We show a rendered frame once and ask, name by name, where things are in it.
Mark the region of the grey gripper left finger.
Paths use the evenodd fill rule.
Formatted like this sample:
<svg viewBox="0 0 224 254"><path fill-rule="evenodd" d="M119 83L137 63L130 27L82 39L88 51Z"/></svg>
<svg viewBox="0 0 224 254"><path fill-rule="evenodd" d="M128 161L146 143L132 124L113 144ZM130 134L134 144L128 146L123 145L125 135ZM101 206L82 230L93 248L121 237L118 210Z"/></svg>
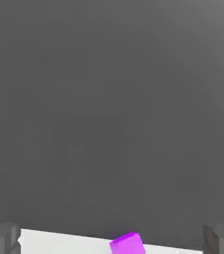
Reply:
<svg viewBox="0 0 224 254"><path fill-rule="evenodd" d="M21 245L18 239L21 236L21 227L15 223L0 223L0 254L21 254Z"/></svg>

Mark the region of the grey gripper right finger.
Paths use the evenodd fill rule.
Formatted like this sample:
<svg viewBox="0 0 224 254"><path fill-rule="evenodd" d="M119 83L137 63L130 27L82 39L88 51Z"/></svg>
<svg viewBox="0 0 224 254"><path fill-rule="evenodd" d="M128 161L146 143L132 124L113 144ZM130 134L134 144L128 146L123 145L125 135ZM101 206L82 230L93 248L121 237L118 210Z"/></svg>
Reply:
<svg viewBox="0 0 224 254"><path fill-rule="evenodd" d="M203 254L224 254L224 223L202 227Z"/></svg>

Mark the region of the small purple cube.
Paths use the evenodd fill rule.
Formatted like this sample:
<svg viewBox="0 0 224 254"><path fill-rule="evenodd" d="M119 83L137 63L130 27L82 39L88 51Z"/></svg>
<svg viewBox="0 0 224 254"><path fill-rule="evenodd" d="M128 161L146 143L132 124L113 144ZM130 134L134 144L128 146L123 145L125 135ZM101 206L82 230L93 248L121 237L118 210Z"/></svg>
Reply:
<svg viewBox="0 0 224 254"><path fill-rule="evenodd" d="M112 254L146 254L139 233L130 232L109 243Z"/></svg>

